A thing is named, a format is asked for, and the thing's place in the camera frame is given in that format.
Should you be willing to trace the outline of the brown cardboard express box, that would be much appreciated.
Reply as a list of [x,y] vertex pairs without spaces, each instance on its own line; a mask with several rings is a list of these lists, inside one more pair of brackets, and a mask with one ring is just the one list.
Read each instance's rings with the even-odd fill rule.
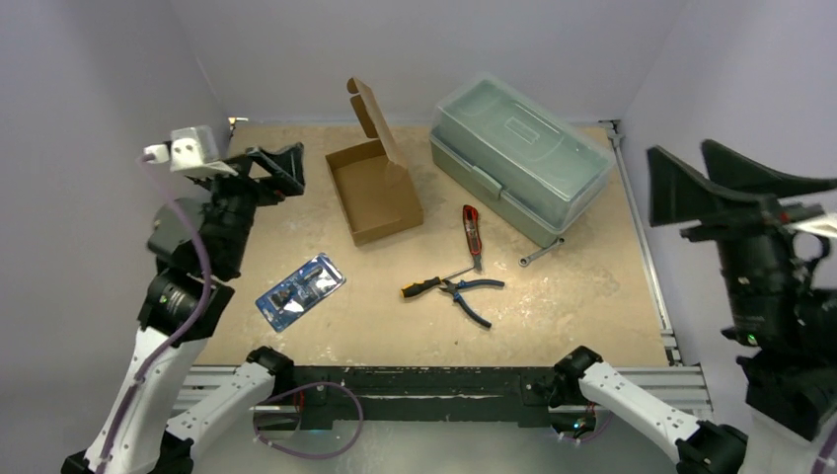
[[371,87],[346,81],[364,142],[325,156],[350,238],[357,247],[423,225],[424,211],[408,160]]

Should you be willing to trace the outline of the blue packaged item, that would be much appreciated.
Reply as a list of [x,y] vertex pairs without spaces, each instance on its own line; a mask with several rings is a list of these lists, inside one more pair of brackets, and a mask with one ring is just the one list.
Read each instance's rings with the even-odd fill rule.
[[267,290],[255,305],[272,329],[281,333],[345,282],[332,260],[320,253]]

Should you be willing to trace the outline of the red utility knife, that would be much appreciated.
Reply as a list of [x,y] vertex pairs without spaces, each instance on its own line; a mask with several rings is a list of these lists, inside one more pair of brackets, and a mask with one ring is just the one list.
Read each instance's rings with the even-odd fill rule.
[[462,220],[470,255],[476,272],[483,270],[482,238],[479,229],[479,213],[471,205],[462,207]]

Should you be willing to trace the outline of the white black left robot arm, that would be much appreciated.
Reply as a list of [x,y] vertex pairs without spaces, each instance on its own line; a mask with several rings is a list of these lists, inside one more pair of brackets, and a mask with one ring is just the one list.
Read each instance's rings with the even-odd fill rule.
[[189,473],[240,413],[291,397],[293,361],[260,347],[229,382],[173,415],[194,361],[234,295],[231,281],[241,274],[258,208],[303,193],[303,156],[303,145],[294,143],[219,159],[181,139],[144,151],[140,166],[169,163],[209,197],[169,197],[157,211],[147,241],[156,274],[140,307],[128,371],[97,437],[64,460],[63,472]]

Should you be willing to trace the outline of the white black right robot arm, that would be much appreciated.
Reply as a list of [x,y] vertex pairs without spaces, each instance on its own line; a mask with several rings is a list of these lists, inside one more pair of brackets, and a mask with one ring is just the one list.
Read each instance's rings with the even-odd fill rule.
[[757,162],[712,139],[696,169],[647,151],[648,218],[711,242],[731,323],[741,399],[709,383],[710,411],[689,413],[579,347],[558,361],[548,404],[596,405],[655,444],[680,473],[832,473],[836,469],[836,291],[815,284],[836,253],[836,215],[805,197],[835,190]]

